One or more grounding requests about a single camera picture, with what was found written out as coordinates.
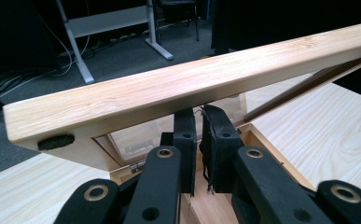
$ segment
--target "desk leg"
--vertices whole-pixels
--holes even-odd
[[[146,13],[148,20],[148,30],[150,32],[150,38],[146,39],[146,43],[151,46],[151,48],[156,50],[160,55],[162,55],[166,60],[172,60],[174,56],[157,43],[155,36],[154,10],[152,0],[147,0]]]
[[[69,22],[66,18],[66,15],[64,14],[61,0],[57,0],[57,5],[61,12],[64,29],[66,30],[67,36],[69,37],[70,40],[70,44],[72,45],[73,52],[75,53],[76,56],[76,64],[78,70],[80,71],[81,76],[84,78],[85,83],[91,84],[94,82],[93,76],[90,74],[90,70],[88,69],[87,65],[84,63],[84,60],[81,58],[81,54],[78,50],[75,36],[73,35],[73,32],[70,29]]]

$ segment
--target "metal desk frame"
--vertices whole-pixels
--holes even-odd
[[[169,53],[156,41],[156,28],[154,24],[152,0],[146,0],[146,6],[142,7],[132,7],[71,20],[68,20],[66,17],[61,0],[56,0],[56,2],[61,12],[64,28],[69,37],[73,52],[75,53],[78,70],[80,71],[81,76],[83,76],[86,84],[93,83],[94,78],[87,65],[84,63],[84,60],[81,58],[81,54],[76,43],[76,38],[81,36],[98,34],[105,31],[148,22],[149,38],[147,38],[145,42],[161,54],[166,60],[172,60],[174,58],[171,53]]]

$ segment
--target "wooden beam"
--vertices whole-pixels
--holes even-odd
[[[7,136],[37,149],[72,134],[73,144],[49,153],[113,170],[118,165],[93,137],[358,58],[361,24],[6,105]]]

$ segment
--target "wood grain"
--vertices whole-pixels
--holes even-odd
[[[328,84],[253,124],[315,187],[339,179],[361,188],[361,95]]]
[[[72,145],[47,153],[111,171],[118,164],[92,137],[360,57],[361,24],[6,105],[7,136],[36,150],[73,134]]]
[[[53,223],[83,183],[108,172],[40,154],[0,173],[0,223]]]

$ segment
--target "metal grommet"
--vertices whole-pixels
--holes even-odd
[[[169,158],[174,154],[174,152],[171,149],[160,149],[157,151],[157,156],[160,158]]]
[[[353,189],[341,186],[341,185],[333,185],[331,187],[331,192],[339,199],[347,202],[347,203],[360,203],[361,198],[357,192]]]
[[[261,158],[264,156],[264,154],[255,148],[249,148],[246,150],[246,155],[253,158]]]
[[[87,201],[96,202],[103,199],[107,194],[108,187],[106,185],[92,185],[84,192],[84,198]]]

